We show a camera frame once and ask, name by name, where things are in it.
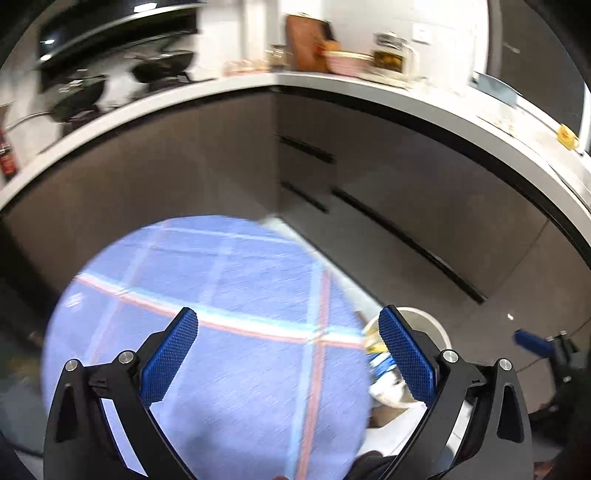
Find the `glass storage jar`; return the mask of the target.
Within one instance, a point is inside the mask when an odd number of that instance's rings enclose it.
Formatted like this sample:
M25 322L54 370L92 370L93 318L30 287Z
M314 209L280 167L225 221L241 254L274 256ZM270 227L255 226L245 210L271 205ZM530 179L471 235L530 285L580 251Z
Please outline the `glass storage jar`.
M373 73L409 82L414 73L415 52L410 43L394 32L377 32L374 37Z

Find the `black wok pan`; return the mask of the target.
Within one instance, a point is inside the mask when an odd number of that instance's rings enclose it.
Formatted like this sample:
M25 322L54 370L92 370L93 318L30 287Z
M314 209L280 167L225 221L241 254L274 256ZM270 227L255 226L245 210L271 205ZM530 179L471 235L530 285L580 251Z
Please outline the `black wok pan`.
M160 51L155 55L141 53L128 53L124 56L127 60L133 60L131 75L142 84L174 78L184 83L190 83L187 73L195 53L191 50Z

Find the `yellow mug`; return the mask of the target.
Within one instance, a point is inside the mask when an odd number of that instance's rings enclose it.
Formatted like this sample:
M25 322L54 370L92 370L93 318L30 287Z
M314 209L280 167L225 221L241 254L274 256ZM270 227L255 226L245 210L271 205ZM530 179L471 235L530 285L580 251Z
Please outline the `yellow mug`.
M576 150L579 147L579 138L565 124L561 124L557 129L556 138L567 150Z

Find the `red fire extinguisher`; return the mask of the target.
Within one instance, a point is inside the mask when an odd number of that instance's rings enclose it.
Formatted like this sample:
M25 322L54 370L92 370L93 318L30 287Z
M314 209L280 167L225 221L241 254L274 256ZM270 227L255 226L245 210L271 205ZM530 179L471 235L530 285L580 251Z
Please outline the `red fire extinguisher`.
M4 131L0 133L0 161L4 179L10 181L18 174L18 166L12 146L6 139Z

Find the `dark kitchen cabinets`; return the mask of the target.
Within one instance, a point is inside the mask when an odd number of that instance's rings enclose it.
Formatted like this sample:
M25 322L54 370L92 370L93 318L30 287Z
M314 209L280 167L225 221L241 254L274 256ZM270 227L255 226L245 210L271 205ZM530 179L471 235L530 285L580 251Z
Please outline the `dark kitchen cabinets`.
M1 212L10 250L52 295L142 226L276 215L377 300L435 316L466 358L510 358L530 409L550 399L551 375L512 333L589 334L589 249L546 197L448 127L277 87L88 130Z

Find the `black frying pan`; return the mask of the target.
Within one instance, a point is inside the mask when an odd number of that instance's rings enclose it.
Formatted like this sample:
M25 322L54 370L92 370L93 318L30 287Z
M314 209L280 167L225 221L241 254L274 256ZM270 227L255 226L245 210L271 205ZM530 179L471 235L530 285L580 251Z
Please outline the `black frying pan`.
M105 74L88 76L78 74L68 82L47 91L45 106L41 111L30 113L4 126L5 132L39 117L49 117L60 127L65 137L102 115L98 101L102 97L109 77Z

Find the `blue plaid tablecloth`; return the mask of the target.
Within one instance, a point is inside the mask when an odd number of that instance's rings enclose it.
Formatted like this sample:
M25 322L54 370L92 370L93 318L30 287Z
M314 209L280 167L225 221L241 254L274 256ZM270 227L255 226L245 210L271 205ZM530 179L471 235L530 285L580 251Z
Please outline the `blue plaid tablecloth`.
M183 307L198 335L151 411L192 473L345 477L370 416L360 319L325 262L245 219L168 219L91 259L49 321L44 401L69 359L110 362Z

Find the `blue grey cloth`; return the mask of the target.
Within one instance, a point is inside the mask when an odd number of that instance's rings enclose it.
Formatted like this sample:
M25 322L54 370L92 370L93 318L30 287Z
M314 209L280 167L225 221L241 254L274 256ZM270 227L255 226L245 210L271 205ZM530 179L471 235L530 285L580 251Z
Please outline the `blue grey cloth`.
M496 100L515 108L518 105L520 94L504 81L486 73L475 72L471 85L478 91L487 94Z

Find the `yellow blue snack carton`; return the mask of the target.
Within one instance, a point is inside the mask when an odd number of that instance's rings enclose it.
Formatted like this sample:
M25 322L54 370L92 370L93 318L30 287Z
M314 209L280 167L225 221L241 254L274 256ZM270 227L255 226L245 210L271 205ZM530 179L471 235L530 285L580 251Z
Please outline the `yellow blue snack carton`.
M396 362L377 329L372 328L363 331L363 346L365 346L370 372L375 381L378 381L388 372L394 371Z

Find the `pink bowl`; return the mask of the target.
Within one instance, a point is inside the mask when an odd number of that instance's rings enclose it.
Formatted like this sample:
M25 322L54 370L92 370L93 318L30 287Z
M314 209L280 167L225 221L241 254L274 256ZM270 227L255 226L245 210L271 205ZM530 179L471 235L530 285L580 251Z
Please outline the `pink bowl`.
M368 54L349 51L325 50L324 56L329 72L349 77L359 77L373 61Z

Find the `white round trash bin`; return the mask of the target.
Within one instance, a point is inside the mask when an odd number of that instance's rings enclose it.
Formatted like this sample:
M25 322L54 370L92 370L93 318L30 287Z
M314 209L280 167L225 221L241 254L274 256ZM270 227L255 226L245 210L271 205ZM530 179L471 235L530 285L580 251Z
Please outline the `white round trash bin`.
M414 307L399 307L398 311L412 329L427 334L440 350L452 348L446 330L431 314ZM363 331L372 328L379 331L378 321L379 316L375 316L367 323ZM408 389L397 365L393 372L388 372L378 381L375 381L372 376L370 395L375 401L396 409L408 409L417 402Z

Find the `wooden cutting board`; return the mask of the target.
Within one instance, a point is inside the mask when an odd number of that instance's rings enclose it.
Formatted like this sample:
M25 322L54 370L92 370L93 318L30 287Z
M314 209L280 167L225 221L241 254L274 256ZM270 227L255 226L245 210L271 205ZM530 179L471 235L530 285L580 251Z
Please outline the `wooden cutting board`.
M325 51L341 48L329 22L301 15L286 16L286 42L290 69L298 72L327 73Z

